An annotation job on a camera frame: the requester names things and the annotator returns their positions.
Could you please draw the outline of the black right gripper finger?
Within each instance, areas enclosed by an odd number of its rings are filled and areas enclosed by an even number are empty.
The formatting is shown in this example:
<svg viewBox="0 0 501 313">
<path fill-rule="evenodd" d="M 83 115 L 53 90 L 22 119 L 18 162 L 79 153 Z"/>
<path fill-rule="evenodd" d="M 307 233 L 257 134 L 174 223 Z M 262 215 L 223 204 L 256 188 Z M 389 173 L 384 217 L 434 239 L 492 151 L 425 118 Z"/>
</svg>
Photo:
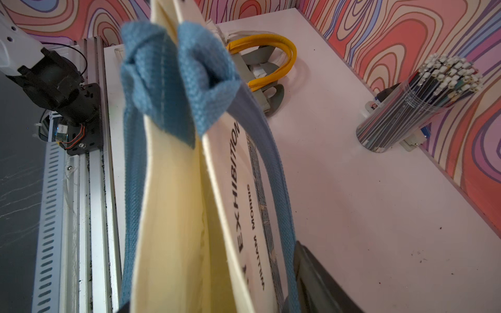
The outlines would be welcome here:
<svg viewBox="0 0 501 313">
<path fill-rule="evenodd" d="M 288 295 L 282 312 L 361 312 L 362 309 L 299 241 L 283 249 Z"/>
</svg>

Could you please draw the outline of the cream blue-handled tote bag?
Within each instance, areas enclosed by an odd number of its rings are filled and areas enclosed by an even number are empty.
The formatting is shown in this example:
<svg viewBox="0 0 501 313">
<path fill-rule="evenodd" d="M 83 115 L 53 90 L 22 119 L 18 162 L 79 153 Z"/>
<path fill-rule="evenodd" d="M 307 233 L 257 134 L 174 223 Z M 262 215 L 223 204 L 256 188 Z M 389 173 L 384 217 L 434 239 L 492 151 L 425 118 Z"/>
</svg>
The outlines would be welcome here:
<svg viewBox="0 0 501 313">
<path fill-rule="evenodd" d="M 124 43 L 121 312 L 282 312 L 296 244 L 265 112 L 194 1 Z"/>
</svg>

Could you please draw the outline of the white yellow-handled bag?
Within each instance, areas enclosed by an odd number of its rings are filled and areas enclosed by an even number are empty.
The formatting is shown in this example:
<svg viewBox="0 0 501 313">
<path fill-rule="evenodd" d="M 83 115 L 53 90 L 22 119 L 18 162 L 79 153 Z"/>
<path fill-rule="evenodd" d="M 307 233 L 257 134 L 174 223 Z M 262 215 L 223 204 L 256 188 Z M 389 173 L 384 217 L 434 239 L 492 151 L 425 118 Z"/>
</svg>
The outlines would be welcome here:
<svg viewBox="0 0 501 313">
<path fill-rule="evenodd" d="M 230 41 L 226 49 L 252 92 L 277 83 L 297 60 L 295 44 L 274 33 L 244 36 Z"/>
</svg>

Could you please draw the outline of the cream canvas tote bag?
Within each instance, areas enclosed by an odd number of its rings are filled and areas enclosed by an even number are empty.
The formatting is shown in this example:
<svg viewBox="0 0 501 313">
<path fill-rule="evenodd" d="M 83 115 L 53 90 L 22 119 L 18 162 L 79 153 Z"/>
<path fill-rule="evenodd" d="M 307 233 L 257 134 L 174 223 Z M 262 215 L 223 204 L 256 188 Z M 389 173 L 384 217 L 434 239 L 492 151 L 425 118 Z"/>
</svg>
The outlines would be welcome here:
<svg viewBox="0 0 501 313">
<path fill-rule="evenodd" d="M 125 43 L 126 37 L 128 39 L 141 39 L 145 36 L 142 33 L 144 28 L 146 28 L 146 30 L 155 30 L 155 26 L 156 25 L 151 22 L 128 22 L 124 24 L 123 27 L 121 28 L 123 42 Z M 251 36 L 276 35 L 276 33 L 269 31 L 244 30 L 244 31 L 224 32 L 221 30 L 219 26 L 215 25 L 212 21 L 209 21 L 206 26 L 213 34 L 219 37 L 219 39 L 225 46 L 228 46 L 230 43 L 233 43 L 234 41 Z M 265 46 L 263 44 L 259 45 L 257 48 L 251 47 L 246 50 L 243 50 L 242 52 L 240 52 L 240 55 L 247 64 L 252 64 L 252 65 L 270 62 L 276 64 L 276 66 L 281 66 L 282 64 L 285 63 L 285 60 L 287 58 L 287 54 L 283 52 L 282 49 L 276 48 L 274 46 Z"/>
</svg>

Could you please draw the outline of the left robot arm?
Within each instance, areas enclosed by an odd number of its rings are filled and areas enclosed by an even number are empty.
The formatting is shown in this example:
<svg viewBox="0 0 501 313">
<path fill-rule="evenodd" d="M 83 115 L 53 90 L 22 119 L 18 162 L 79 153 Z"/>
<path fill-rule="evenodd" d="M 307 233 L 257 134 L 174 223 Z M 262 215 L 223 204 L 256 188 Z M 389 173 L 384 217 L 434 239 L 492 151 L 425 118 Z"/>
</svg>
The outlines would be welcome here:
<svg viewBox="0 0 501 313">
<path fill-rule="evenodd" d="M 1 72 L 46 110 L 38 136 L 70 156 L 103 148 L 100 87 L 69 59 L 1 17 Z"/>
</svg>

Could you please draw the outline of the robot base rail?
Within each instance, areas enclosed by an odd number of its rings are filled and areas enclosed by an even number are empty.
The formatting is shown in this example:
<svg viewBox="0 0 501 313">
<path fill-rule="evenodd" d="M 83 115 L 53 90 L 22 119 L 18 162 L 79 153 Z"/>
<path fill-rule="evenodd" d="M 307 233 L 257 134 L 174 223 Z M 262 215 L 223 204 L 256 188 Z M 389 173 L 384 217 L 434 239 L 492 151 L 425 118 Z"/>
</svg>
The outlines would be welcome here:
<svg viewBox="0 0 501 313">
<path fill-rule="evenodd" d="M 105 44 L 94 37 L 64 56 L 99 88 L 103 146 L 70 156 L 46 146 L 33 312 L 115 312 L 120 307 L 121 249 L 116 215 Z"/>
</svg>

